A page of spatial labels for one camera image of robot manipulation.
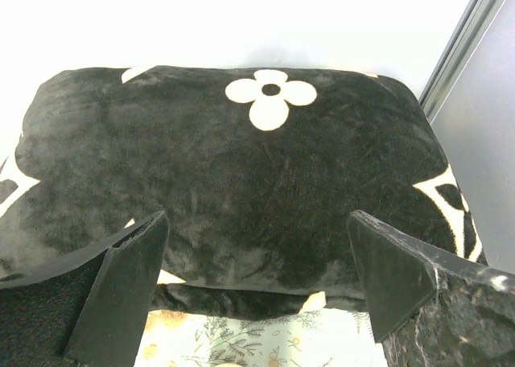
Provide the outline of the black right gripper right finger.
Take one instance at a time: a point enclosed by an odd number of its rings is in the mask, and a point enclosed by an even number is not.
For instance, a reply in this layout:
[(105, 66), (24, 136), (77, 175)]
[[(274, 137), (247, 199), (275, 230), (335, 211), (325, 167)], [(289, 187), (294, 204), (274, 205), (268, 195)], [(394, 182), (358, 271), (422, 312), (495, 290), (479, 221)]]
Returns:
[(348, 235), (374, 340), (390, 366), (512, 366), (514, 276), (366, 212)]

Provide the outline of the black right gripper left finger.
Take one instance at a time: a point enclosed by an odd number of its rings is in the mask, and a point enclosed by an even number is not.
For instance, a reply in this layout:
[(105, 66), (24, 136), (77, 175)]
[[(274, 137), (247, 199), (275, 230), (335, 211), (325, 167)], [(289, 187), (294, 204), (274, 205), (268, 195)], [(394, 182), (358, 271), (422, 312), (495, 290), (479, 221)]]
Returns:
[(1, 281), (3, 366), (132, 366), (167, 245), (156, 212)]

